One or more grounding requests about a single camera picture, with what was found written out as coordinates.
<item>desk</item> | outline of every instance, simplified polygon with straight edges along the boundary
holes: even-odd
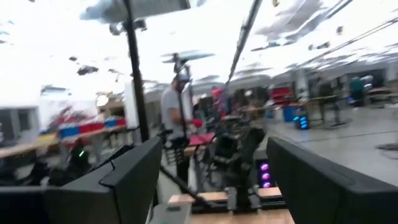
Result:
[[[270,197],[270,196],[280,196],[280,190],[278,187],[270,187],[268,189],[259,189],[258,194],[261,197]],[[227,196],[225,192],[206,192],[199,193],[199,196],[203,197],[207,201],[215,201],[215,200],[226,200]],[[178,203],[192,203],[194,199],[188,194],[183,195],[173,195],[170,197],[170,204],[178,204]]]
[[[100,156],[99,149],[101,148],[101,145],[102,145],[101,135],[103,133],[108,133],[111,131],[119,131],[119,130],[125,129],[125,128],[126,128],[125,126],[118,126],[115,128],[104,128],[104,129],[100,129],[100,130],[93,131],[90,133],[79,134],[77,136],[65,138],[62,140],[54,139],[53,141],[48,141],[48,142],[35,141],[35,142],[29,143],[29,144],[18,144],[16,146],[12,146],[12,147],[3,147],[3,148],[0,148],[0,159],[9,157],[9,156],[15,156],[15,155],[27,153],[30,151],[35,151],[37,149],[43,149],[43,148],[48,149],[50,146],[59,145],[60,154],[61,154],[61,158],[62,158],[62,164],[65,164],[66,159],[69,154],[66,144],[68,141],[74,141],[78,138],[91,138],[94,149],[95,149],[95,155],[96,155],[97,159],[99,159],[99,156]]]
[[[225,200],[224,192],[209,192],[199,194],[205,200]],[[259,189],[262,197],[280,195],[277,187],[269,189]],[[173,195],[169,203],[190,203],[193,199],[189,195]],[[192,215],[192,224],[214,223],[214,224],[294,224],[292,217],[287,209],[261,211],[260,214],[230,215],[228,213]]]
[[[230,215],[204,214],[192,215],[191,224],[294,224],[287,209],[260,211],[259,214]]]

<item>red object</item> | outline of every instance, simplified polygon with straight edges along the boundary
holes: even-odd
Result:
[[[126,125],[126,119],[121,118],[121,119],[116,120],[116,125],[117,126],[125,126]]]
[[[194,119],[192,120],[193,125],[195,125],[196,128],[200,128],[203,126],[203,121],[199,119]]]
[[[213,140],[215,133],[194,134],[189,139],[190,146],[201,146],[209,144]]]

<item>black pole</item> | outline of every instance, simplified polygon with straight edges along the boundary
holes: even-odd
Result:
[[[246,41],[248,40],[250,30],[254,24],[254,21],[256,20],[257,13],[260,9],[261,3],[262,3],[262,0],[254,0],[253,1],[253,4],[249,11],[249,16],[248,16],[247,22],[241,28],[241,35],[239,36],[238,46],[236,47],[234,59],[232,61],[231,71],[229,73],[228,81],[226,82],[226,85],[229,84],[229,81],[231,81],[231,78],[234,75],[235,68],[239,62],[239,58],[242,54],[243,48],[246,45]]]
[[[125,0],[124,3],[126,5],[127,14],[128,14],[126,31],[129,40],[130,61],[132,67],[134,92],[136,95],[139,129],[141,133],[141,142],[144,142],[149,139],[149,128],[147,122],[147,114],[145,111],[146,107],[145,107],[144,88],[143,88],[144,85],[142,82],[141,71],[139,70],[139,54],[137,47],[136,31],[134,30],[134,15],[132,13],[132,5],[130,3],[130,0]],[[152,206],[155,207],[158,204],[159,204],[159,196],[157,193],[157,189],[155,189],[154,203]]]
[[[195,112],[193,110],[193,88],[192,88],[192,80],[191,80],[191,68],[189,66],[186,67],[187,69],[187,75],[189,78],[189,84],[188,84],[188,95],[190,98],[190,107],[192,108],[192,119],[195,118]]]
[[[174,60],[174,72],[175,76],[177,77],[177,82],[178,85],[180,86],[180,72],[184,68],[185,65],[182,65],[180,56],[178,53],[173,54],[173,60]],[[182,122],[182,130],[184,132],[184,139],[188,139],[188,134],[187,134],[187,122],[185,121],[185,113],[184,113],[184,108],[183,108],[183,103],[182,103],[182,92],[178,91],[178,101],[180,104],[180,115],[181,115],[181,122]]]

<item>blue object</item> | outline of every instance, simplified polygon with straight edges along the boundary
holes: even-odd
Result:
[[[284,107],[284,119],[285,122],[292,122],[295,118],[294,116],[294,106],[285,106]]]
[[[117,124],[116,124],[116,120],[115,119],[107,119],[105,121],[105,128],[114,128],[116,126],[117,126]]]
[[[70,138],[80,134],[79,126],[77,125],[65,125],[59,130],[59,138]]]

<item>concrete floor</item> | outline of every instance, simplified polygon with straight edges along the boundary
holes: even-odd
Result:
[[[350,119],[350,124],[334,130],[317,127],[301,131],[283,122],[269,124],[268,128],[271,136],[297,142],[333,162],[398,186],[398,152],[376,149],[379,144],[398,143],[398,118],[393,111],[349,109],[342,117]]]

